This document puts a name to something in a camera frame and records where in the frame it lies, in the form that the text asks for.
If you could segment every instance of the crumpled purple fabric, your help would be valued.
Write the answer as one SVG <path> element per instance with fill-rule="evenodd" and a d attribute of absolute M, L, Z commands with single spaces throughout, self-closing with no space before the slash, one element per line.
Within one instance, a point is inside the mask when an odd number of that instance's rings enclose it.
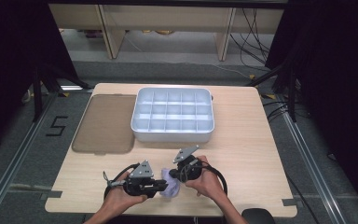
<path fill-rule="evenodd" d="M 167 168 L 163 168 L 161 170 L 161 176 L 164 180 L 167 181 L 168 187 L 164 191 L 161 191 L 159 194 L 167 198 L 175 197 L 179 193 L 180 189 L 179 180 L 172 178 L 170 176 L 170 169 Z"/>

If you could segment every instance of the person's left hand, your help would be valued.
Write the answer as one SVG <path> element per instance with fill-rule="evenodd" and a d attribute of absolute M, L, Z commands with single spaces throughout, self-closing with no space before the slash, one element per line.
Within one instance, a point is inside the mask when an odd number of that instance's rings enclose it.
<path fill-rule="evenodd" d="M 117 181 L 125 179 L 129 174 L 128 172 L 124 173 Z M 105 223 L 113 217 L 121 215 L 129 207 L 146 201 L 146 199 L 146 195 L 130 196 L 122 186 L 114 187 L 106 195 L 100 210 L 86 223 Z"/>

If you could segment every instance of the storage box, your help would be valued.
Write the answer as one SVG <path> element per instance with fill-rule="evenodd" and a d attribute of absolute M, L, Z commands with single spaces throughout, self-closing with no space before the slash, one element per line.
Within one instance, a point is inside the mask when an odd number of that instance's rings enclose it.
<path fill-rule="evenodd" d="M 143 142 L 208 142 L 214 129 L 211 93 L 201 88 L 142 88 L 131 128 Z"/>

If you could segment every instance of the wooden table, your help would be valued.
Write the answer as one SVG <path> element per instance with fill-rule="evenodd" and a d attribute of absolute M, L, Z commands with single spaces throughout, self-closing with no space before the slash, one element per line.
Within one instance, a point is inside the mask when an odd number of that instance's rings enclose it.
<path fill-rule="evenodd" d="M 93 95 L 136 94 L 146 86 L 168 85 L 103 83 L 96 86 Z M 284 206 L 282 202 L 293 199 L 293 195 L 257 90 L 252 87 L 202 87 L 213 96 L 215 128 L 211 140 L 201 144 L 194 155 L 206 155 L 210 164 L 223 174 L 228 185 L 228 197 L 239 212 L 258 207 L 269 210 L 274 217 L 294 217 L 296 207 Z M 149 160 L 155 178 L 160 179 L 162 168 L 176 168 L 172 159 L 179 148 L 193 145 L 142 143 L 135 140 L 130 153 L 106 155 L 76 153 L 69 148 L 52 188 L 52 191 L 62 191 L 62 195 L 60 198 L 48 198 L 46 210 L 95 213 L 103 202 L 106 187 L 103 171 L 113 178 L 128 165 Z M 155 198 L 131 207 L 125 214 L 222 216 L 212 200 L 203 196 L 197 198 L 196 191 L 183 184 L 175 198 L 168 199 L 156 194 Z"/>

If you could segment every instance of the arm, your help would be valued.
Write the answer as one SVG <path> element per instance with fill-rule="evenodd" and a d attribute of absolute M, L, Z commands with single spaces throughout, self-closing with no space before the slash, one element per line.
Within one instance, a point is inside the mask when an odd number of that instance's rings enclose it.
<path fill-rule="evenodd" d="M 123 174 L 118 180 L 125 179 L 129 173 Z M 100 224 L 106 223 L 110 219 L 121 215 L 125 212 L 129 207 L 146 201 L 147 196 L 130 196 L 124 191 L 123 187 L 114 187 L 109 191 L 105 200 L 103 201 L 103 205 L 100 210 L 94 214 L 85 224 Z"/>
<path fill-rule="evenodd" d="M 208 162 L 205 156 L 200 156 L 199 159 Z M 223 191 L 217 176 L 211 171 L 203 168 L 201 176 L 196 180 L 186 181 L 186 186 L 196 189 L 197 196 L 202 194 L 212 199 L 222 210 L 228 223 L 247 224 Z"/>

